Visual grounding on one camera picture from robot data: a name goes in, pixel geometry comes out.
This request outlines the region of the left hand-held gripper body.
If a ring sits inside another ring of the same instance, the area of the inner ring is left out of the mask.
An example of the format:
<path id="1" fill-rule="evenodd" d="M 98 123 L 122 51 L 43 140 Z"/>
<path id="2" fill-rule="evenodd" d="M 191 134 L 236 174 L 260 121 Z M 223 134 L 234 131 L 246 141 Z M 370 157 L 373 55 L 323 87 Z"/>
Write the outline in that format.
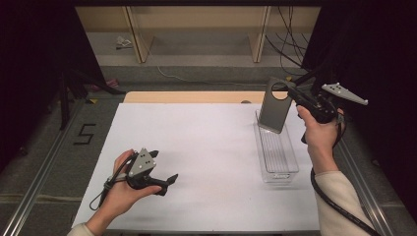
<path id="1" fill-rule="evenodd" d="M 135 152 L 126 170 L 128 185 L 135 190 L 141 190 L 149 186 L 159 186 L 161 190 L 156 194 L 164 196 L 169 186 L 162 186 L 161 182 L 163 180 L 154 179 L 150 176 L 155 167 L 156 162 L 149 155 L 149 151 L 142 148 L 139 152 Z"/>

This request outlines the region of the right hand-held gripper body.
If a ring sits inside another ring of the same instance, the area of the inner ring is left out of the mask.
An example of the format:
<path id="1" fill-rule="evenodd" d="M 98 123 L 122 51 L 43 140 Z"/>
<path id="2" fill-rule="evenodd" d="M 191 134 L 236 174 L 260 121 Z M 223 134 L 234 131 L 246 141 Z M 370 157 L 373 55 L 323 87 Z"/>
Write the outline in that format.
<path id="1" fill-rule="evenodd" d="M 368 105 L 369 100 L 343 87 L 340 83 L 324 84 L 317 94 L 313 95 L 313 109 L 311 114 L 322 124 L 330 122 L 337 116 L 343 100 Z"/>

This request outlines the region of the grey phone case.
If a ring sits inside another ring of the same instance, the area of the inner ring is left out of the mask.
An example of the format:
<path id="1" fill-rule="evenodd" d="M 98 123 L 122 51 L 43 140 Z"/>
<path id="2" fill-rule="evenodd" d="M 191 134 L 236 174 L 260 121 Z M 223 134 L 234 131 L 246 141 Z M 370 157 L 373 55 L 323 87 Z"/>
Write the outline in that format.
<path id="1" fill-rule="evenodd" d="M 271 132 L 280 134 L 283 131 L 292 98 L 286 91 L 272 91 L 271 86 L 275 83 L 287 84 L 287 81 L 278 78 L 271 78 L 268 81 L 258 118 L 258 125 Z"/>

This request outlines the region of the clear plastic container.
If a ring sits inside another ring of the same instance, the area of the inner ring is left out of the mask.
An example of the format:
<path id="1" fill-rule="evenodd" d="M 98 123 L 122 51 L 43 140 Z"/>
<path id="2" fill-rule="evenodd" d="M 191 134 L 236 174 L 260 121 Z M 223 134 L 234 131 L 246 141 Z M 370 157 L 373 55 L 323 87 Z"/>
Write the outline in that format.
<path id="1" fill-rule="evenodd" d="M 260 126 L 260 110 L 255 113 L 254 133 L 257 144 L 262 179 L 274 185 L 289 185 L 299 173 L 288 130 L 283 126 L 275 133 Z"/>

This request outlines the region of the person's right hand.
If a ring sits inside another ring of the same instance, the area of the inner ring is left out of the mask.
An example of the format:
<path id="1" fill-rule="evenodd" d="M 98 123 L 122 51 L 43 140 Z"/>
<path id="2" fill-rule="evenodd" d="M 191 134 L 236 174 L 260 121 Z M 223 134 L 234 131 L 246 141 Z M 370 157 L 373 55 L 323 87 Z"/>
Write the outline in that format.
<path id="1" fill-rule="evenodd" d="M 305 123 L 305 140 L 310 156 L 312 158 L 331 158 L 333 147 L 345 130 L 344 122 L 335 118 L 328 123 L 321 124 L 307 108 L 298 105 L 297 111 Z"/>

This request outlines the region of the person's left hand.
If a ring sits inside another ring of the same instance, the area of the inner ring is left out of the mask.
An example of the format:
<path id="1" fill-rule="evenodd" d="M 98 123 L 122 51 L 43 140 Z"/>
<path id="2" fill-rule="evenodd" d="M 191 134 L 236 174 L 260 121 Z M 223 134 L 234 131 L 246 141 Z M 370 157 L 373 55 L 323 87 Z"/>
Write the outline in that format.
<path id="1" fill-rule="evenodd" d="M 141 190 L 135 190 L 126 182 L 118 182 L 111 188 L 97 212 L 119 216 L 127 212 L 141 198 L 155 194 L 160 190 L 159 186 L 149 186 Z"/>

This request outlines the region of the black metal stand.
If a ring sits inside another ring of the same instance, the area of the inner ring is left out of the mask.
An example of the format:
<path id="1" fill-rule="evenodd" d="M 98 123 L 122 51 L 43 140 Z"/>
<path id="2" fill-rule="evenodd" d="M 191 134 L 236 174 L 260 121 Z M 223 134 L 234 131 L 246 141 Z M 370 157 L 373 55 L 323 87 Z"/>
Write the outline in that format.
<path id="1" fill-rule="evenodd" d="M 296 79 L 293 83 L 296 89 L 302 91 L 313 100 L 313 95 L 317 94 L 324 84 L 335 84 L 337 82 L 334 68 L 329 63 L 323 63 L 307 74 Z"/>
<path id="2" fill-rule="evenodd" d="M 61 130 L 64 130 L 70 121 L 70 101 L 68 92 L 70 91 L 75 99 L 86 99 L 88 90 L 85 85 L 96 86 L 110 94 L 125 94 L 124 91 L 109 86 L 105 80 L 97 80 L 82 71 L 76 69 L 64 71 L 59 77 Z"/>

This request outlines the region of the white board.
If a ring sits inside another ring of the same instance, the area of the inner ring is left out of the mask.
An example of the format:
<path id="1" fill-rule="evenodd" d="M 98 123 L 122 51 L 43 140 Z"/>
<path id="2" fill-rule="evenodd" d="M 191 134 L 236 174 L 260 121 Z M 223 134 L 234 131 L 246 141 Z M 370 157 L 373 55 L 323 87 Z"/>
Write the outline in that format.
<path id="1" fill-rule="evenodd" d="M 157 150 L 151 175 L 178 178 L 165 196 L 138 201 L 110 225 L 155 233 L 279 233 L 319 228 L 311 161 L 291 109 L 286 128 L 299 171 L 287 186 L 262 178 L 255 136 L 256 104 L 122 103 L 75 217 L 87 221 L 114 159 L 133 148 Z"/>

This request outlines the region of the wooden table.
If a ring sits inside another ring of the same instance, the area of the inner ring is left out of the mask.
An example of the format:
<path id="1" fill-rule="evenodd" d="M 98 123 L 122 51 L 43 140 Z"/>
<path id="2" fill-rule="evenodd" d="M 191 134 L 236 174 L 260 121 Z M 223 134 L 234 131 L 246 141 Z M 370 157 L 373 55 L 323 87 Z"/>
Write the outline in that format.
<path id="1" fill-rule="evenodd" d="M 130 91 L 124 103 L 262 103 L 263 91 Z"/>

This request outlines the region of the pink cloth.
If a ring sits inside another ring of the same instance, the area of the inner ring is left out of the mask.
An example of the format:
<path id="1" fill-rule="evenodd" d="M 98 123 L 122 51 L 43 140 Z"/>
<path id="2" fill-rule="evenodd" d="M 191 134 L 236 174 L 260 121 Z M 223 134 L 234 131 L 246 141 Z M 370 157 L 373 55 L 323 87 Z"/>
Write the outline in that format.
<path id="1" fill-rule="evenodd" d="M 110 80 L 107 80 L 105 83 L 110 88 L 116 88 L 116 87 L 119 86 L 119 81 L 117 79 L 110 79 Z M 90 88 L 91 91 L 100 91 L 100 90 L 102 90 L 102 87 L 100 87 L 98 85 L 90 85 L 89 88 Z"/>

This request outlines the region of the light wooden shelf unit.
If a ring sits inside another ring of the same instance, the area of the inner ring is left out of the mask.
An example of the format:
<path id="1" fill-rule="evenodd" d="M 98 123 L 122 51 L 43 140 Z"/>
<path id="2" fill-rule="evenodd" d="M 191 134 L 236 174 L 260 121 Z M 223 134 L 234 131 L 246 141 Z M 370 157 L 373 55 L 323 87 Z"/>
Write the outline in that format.
<path id="1" fill-rule="evenodd" d="M 249 37 L 252 58 L 259 63 L 268 33 L 291 30 L 311 33 L 319 7 L 78 7 L 77 14 L 88 32 L 127 32 L 139 62 L 149 56 L 159 32 L 243 32 Z"/>

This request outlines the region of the crumpled white paper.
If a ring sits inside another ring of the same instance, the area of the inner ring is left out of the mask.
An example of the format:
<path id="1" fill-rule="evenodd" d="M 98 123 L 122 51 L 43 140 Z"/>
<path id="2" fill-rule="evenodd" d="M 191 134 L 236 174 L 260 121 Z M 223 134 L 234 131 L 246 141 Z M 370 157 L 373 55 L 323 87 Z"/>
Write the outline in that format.
<path id="1" fill-rule="evenodd" d="M 118 36 L 116 38 L 116 49 L 120 50 L 120 49 L 125 49 L 125 48 L 132 48 L 133 44 L 129 39 L 126 39 L 122 36 Z"/>

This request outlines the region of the aluminium rail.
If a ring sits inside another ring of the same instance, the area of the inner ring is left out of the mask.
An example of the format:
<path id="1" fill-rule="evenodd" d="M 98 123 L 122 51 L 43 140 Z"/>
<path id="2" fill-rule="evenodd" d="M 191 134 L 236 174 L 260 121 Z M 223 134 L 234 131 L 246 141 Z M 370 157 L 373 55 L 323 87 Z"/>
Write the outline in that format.
<path id="1" fill-rule="evenodd" d="M 83 106 L 83 101 L 70 103 L 70 118 L 64 127 L 61 108 L 53 106 L 0 174 L 0 236 L 19 235 Z"/>
<path id="2" fill-rule="evenodd" d="M 372 221 L 376 231 L 382 236 L 393 236 L 393 231 L 387 221 L 387 217 L 377 202 L 377 199 L 374 197 L 357 163 L 355 162 L 353 154 L 348 149 L 346 141 L 341 139 L 338 142 L 336 149 L 341 154 L 341 160 L 345 165 L 347 175 L 355 187 L 363 209 Z"/>

